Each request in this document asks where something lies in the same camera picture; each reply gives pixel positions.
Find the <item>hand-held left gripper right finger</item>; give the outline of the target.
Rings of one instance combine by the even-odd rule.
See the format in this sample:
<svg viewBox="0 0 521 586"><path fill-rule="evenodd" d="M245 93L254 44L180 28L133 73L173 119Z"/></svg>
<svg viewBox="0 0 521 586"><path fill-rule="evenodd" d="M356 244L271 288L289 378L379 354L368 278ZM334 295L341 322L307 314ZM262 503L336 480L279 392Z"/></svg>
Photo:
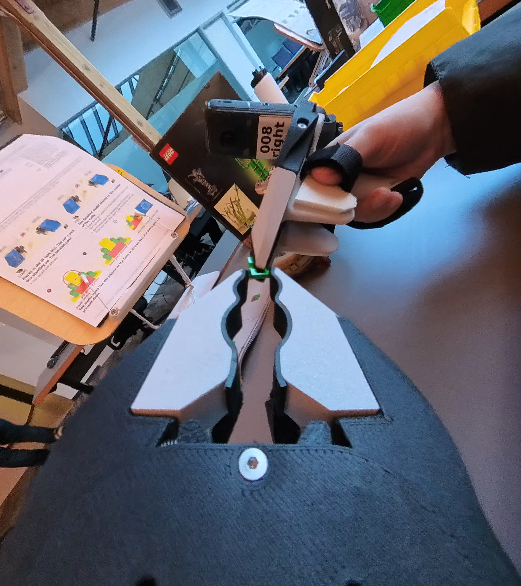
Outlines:
<svg viewBox="0 0 521 586"><path fill-rule="evenodd" d="M275 350L267 416L274 442L296 442L311 421L377 415L380 406L337 314L282 270L271 271Z"/></svg>

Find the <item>wooden beam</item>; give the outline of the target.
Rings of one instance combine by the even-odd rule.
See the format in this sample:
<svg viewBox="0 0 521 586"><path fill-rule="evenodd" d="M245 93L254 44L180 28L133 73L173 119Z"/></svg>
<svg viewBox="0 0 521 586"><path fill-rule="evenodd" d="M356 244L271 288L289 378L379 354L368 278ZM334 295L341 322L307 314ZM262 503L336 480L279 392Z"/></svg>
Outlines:
<svg viewBox="0 0 521 586"><path fill-rule="evenodd" d="M109 83L32 1L0 1L51 58L70 74L149 152L162 135Z"/></svg>

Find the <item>white instruction sheet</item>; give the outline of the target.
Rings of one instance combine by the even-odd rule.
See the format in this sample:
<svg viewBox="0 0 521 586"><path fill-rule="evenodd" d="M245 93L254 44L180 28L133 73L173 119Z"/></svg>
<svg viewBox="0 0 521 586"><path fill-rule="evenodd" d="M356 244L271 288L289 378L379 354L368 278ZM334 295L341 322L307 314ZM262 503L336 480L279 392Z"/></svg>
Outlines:
<svg viewBox="0 0 521 586"><path fill-rule="evenodd" d="M84 150L23 134L0 150L0 277L99 326L185 214Z"/></svg>

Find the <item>black toy set box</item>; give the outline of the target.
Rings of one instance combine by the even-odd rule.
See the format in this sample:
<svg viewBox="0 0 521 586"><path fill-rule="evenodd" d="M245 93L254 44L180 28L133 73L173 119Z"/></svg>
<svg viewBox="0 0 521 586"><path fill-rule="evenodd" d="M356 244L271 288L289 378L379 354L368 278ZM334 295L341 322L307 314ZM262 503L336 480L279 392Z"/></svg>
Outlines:
<svg viewBox="0 0 521 586"><path fill-rule="evenodd" d="M241 241L249 238L295 104L242 101L216 72L151 157Z"/></svg>

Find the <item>person's right forearm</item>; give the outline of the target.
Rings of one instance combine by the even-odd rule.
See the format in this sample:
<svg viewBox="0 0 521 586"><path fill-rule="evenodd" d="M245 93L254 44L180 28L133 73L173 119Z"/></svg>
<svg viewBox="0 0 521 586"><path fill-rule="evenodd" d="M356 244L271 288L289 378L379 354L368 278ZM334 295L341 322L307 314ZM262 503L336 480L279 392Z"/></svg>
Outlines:
<svg viewBox="0 0 521 586"><path fill-rule="evenodd" d="M521 2L430 61L424 84L442 90L465 175L521 162Z"/></svg>

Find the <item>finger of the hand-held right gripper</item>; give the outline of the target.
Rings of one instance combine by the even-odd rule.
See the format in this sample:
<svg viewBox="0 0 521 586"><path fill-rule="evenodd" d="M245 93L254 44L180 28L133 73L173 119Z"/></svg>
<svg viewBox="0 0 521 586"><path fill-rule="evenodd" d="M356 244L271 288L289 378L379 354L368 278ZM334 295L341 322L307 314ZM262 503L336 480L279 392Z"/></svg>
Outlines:
<svg viewBox="0 0 521 586"><path fill-rule="evenodd" d="M257 268L270 265L280 225L298 183L294 172L279 166L273 169L250 234Z"/></svg>

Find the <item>white paper roll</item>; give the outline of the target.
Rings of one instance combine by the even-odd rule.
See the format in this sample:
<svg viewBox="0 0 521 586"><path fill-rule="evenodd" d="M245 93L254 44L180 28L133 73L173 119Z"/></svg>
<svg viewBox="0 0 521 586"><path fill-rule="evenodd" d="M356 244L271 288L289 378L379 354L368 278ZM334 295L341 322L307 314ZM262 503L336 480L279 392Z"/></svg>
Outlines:
<svg viewBox="0 0 521 586"><path fill-rule="evenodd" d="M250 85L259 101L274 104L289 103L273 76L264 67L253 71Z"/></svg>

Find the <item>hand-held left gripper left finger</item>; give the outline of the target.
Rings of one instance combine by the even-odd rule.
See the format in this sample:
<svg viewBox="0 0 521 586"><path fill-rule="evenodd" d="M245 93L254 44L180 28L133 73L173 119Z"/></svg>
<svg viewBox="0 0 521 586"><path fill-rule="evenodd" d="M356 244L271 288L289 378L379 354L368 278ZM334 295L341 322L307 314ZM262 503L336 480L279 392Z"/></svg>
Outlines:
<svg viewBox="0 0 521 586"><path fill-rule="evenodd" d="M173 320L133 414L197 420L214 441L229 440L242 407L234 338L247 292L248 273L237 270Z"/></svg>

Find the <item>grey desk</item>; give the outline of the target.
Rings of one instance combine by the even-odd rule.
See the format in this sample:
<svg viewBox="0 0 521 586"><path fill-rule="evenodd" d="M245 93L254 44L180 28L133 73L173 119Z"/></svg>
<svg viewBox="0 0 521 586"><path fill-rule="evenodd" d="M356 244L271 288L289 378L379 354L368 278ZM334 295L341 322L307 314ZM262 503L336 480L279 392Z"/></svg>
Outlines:
<svg viewBox="0 0 521 586"><path fill-rule="evenodd" d="M423 184L386 228L338 227L330 267L299 283L433 405L521 575L521 164L463 176L439 161Z"/></svg>

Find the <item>tan toy pot base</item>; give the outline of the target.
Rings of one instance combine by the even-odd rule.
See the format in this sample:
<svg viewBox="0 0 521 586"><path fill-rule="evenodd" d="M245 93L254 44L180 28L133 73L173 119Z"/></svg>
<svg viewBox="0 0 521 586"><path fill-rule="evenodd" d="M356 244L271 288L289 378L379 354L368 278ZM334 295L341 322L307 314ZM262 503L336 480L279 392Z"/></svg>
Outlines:
<svg viewBox="0 0 521 586"><path fill-rule="evenodd" d="M273 266L282 270L293 279L299 278L314 269L327 268L331 264L329 256L311 256L283 253L273 261Z"/></svg>

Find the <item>person's right hand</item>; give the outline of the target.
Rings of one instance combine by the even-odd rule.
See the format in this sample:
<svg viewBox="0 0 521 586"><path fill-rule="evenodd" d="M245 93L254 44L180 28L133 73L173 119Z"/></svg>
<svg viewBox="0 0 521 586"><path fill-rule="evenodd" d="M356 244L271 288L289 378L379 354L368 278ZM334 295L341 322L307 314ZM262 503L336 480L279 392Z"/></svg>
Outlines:
<svg viewBox="0 0 521 586"><path fill-rule="evenodd" d="M456 151L438 81L361 121L340 141L360 153L367 174L399 182L422 178L436 161Z"/></svg>

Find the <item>yellow plastic bin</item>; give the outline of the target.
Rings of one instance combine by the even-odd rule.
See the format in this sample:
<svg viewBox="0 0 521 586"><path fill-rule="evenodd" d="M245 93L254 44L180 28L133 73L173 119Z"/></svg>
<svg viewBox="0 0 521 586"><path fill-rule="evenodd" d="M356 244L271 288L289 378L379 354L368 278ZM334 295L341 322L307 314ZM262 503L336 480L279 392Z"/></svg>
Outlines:
<svg viewBox="0 0 521 586"><path fill-rule="evenodd" d="M476 1L415 1L310 100L348 129L418 92L428 63L479 29Z"/></svg>

